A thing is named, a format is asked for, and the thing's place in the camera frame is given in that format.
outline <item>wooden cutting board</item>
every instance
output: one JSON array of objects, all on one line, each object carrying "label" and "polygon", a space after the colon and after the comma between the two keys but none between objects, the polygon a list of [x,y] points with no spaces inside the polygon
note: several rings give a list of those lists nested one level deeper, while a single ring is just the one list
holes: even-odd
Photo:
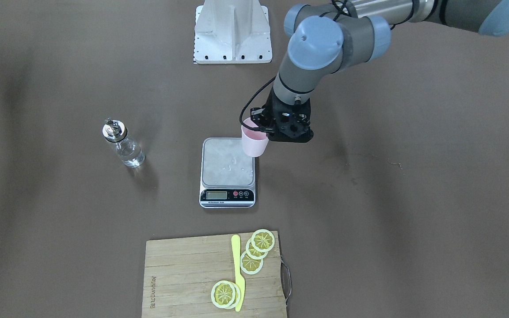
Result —
[{"label": "wooden cutting board", "polygon": [[[150,240],[145,252],[143,318],[287,318],[281,287],[278,232],[260,272],[245,278],[240,312],[217,308],[211,290],[219,280],[235,281],[231,237]],[[241,233],[241,253],[252,233]]]}]

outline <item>lcd display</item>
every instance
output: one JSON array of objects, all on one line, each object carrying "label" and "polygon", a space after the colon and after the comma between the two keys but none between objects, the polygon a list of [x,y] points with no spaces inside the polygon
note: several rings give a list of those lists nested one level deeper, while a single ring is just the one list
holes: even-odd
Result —
[{"label": "lcd display", "polygon": [[227,198],[227,191],[208,191],[205,198],[207,200],[224,200]]}]

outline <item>blue joint cap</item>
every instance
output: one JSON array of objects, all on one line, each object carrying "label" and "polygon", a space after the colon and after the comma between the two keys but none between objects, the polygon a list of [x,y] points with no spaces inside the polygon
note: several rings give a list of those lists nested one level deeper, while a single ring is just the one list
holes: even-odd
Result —
[{"label": "blue joint cap", "polygon": [[388,21],[382,18],[382,16],[372,15],[367,16],[367,18],[372,22],[372,28],[374,29],[374,49],[370,59],[366,61],[370,62],[388,51],[392,42],[392,30],[390,30]]},{"label": "blue joint cap", "polygon": [[509,34],[509,0],[502,0],[486,17],[479,34],[503,36]]},{"label": "blue joint cap", "polygon": [[331,64],[343,49],[341,27],[330,18],[305,18],[288,43],[288,56],[299,68],[319,70]]},{"label": "blue joint cap", "polygon": [[309,6],[309,4],[296,4],[286,14],[284,18],[284,32],[291,37],[296,26],[297,14],[299,14],[301,8]]}]

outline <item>digital kitchen scale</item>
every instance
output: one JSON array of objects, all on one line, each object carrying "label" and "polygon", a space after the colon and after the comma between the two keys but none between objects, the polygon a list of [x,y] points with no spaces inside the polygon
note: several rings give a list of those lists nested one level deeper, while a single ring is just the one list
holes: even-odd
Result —
[{"label": "digital kitchen scale", "polygon": [[255,159],[240,138],[208,138],[201,152],[200,205],[249,208],[255,204]]}]

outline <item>clear liquid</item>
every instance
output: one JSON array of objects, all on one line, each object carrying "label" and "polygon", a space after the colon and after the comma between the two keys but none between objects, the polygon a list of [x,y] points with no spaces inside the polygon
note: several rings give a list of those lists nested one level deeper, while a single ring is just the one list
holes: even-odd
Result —
[{"label": "clear liquid", "polygon": [[119,159],[127,167],[136,168],[145,161],[145,155],[141,147],[131,138],[125,138],[115,144],[115,151]]}]

